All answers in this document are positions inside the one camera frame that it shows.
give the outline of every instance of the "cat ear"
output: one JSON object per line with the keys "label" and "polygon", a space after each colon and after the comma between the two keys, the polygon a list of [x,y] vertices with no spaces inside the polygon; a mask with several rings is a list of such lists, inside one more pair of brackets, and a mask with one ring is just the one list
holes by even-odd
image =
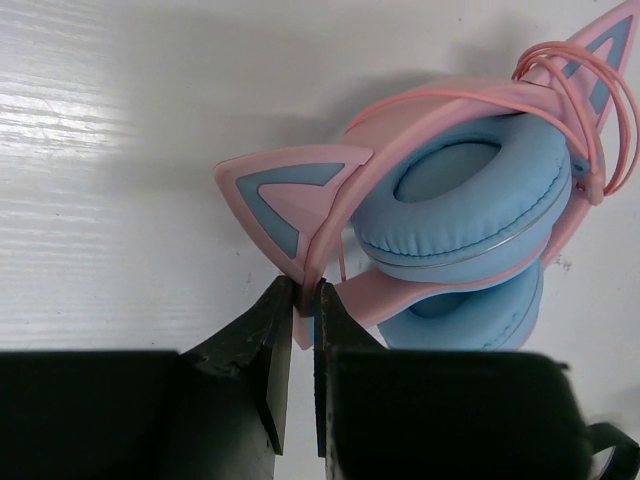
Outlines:
{"label": "cat ear", "polygon": [[[585,47],[615,70],[624,73],[633,46],[639,14],[640,0],[627,0],[584,27],[568,42]],[[592,110],[598,132],[602,131],[612,106],[607,86],[590,70],[576,62],[567,62],[558,57],[555,57],[554,61],[584,98],[585,106]],[[545,86],[554,83],[548,72],[539,67],[532,69],[522,80]]]}
{"label": "cat ear", "polygon": [[372,156],[373,150],[350,145],[284,148],[222,162],[215,178],[251,240],[302,283],[311,240],[338,189]]}

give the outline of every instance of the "ear cushion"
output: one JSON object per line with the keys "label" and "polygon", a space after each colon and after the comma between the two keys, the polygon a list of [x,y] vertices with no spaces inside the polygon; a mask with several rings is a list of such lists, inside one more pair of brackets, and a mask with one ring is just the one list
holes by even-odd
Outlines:
{"label": "ear cushion", "polygon": [[374,260],[437,267],[501,246],[546,215],[541,232],[525,242],[528,255],[566,206],[570,178],[565,137],[551,124],[528,114],[482,118],[411,153],[351,220]]}
{"label": "ear cushion", "polygon": [[378,328],[390,348],[514,350],[533,330],[543,281],[535,262],[500,285],[422,300]]}

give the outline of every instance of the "headphones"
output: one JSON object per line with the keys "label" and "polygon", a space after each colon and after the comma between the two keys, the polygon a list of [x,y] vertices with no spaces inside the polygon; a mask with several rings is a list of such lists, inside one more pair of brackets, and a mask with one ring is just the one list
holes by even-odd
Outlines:
{"label": "headphones", "polygon": [[[391,348],[513,350],[531,333],[543,271],[590,208],[628,180],[621,77],[640,0],[566,42],[527,50],[511,79],[449,78],[357,115],[336,145],[222,162],[216,181],[256,245],[301,285],[294,337],[351,222],[374,268],[336,290]],[[605,182],[599,134],[615,106],[620,155]]]}

